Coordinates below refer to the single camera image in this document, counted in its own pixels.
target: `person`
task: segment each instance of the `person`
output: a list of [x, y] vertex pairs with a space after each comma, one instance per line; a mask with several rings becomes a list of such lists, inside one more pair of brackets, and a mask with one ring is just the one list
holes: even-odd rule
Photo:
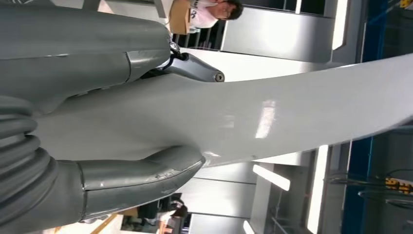
[[190, 0], [190, 23], [195, 28], [211, 28], [218, 20], [236, 20], [243, 12], [239, 0]]

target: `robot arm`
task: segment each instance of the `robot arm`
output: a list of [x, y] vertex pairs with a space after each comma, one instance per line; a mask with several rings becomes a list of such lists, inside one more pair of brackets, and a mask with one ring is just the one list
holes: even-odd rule
[[0, 6], [0, 19], [0, 233], [48, 229], [142, 205], [171, 195], [202, 167], [199, 150], [185, 146], [138, 161], [55, 160], [29, 134], [37, 127], [33, 114], [96, 89], [168, 73], [224, 81], [217, 69], [181, 54], [163, 25], [16, 5]]
[[166, 197], [202, 167], [190, 147], [139, 161], [55, 160], [40, 148], [32, 105], [0, 96], [0, 230], [25, 233], [102, 216]]

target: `cardboard box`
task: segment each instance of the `cardboard box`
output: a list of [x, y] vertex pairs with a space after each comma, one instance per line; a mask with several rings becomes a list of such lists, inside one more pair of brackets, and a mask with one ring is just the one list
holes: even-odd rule
[[169, 13], [170, 31], [174, 34], [186, 35], [190, 28], [189, 0], [174, 0]]

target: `ceiling light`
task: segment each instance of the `ceiling light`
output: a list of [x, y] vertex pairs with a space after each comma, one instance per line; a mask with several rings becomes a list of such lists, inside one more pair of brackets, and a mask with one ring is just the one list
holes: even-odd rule
[[299, 14], [300, 12], [301, 12], [301, 0], [297, 0], [296, 14]]
[[344, 31], [346, 26], [348, 0], [337, 1], [336, 20], [334, 22], [333, 50], [344, 43]]
[[251, 225], [249, 225], [248, 221], [244, 221], [243, 227], [245, 234], [255, 234], [254, 230], [252, 230]]
[[277, 185], [278, 187], [288, 191], [290, 190], [290, 180], [278, 175], [272, 171], [265, 169], [264, 167], [254, 165], [252, 171], [262, 178], [270, 181], [271, 183]]
[[316, 171], [314, 173], [313, 190], [311, 192], [310, 211], [307, 228], [313, 234], [319, 230], [321, 201], [324, 187], [324, 177], [327, 168], [328, 145], [322, 145], [317, 152]]

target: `yellow sign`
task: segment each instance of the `yellow sign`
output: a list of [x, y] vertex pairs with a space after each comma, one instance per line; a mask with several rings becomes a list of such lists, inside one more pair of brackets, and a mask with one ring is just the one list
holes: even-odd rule
[[410, 4], [412, 3], [413, 0], [401, 0], [400, 1], [400, 7], [401, 8], [406, 8], [408, 6], [410, 6]]
[[388, 189], [398, 190], [403, 194], [413, 195], [413, 182], [408, 180], [386, 178], [386, 187]]

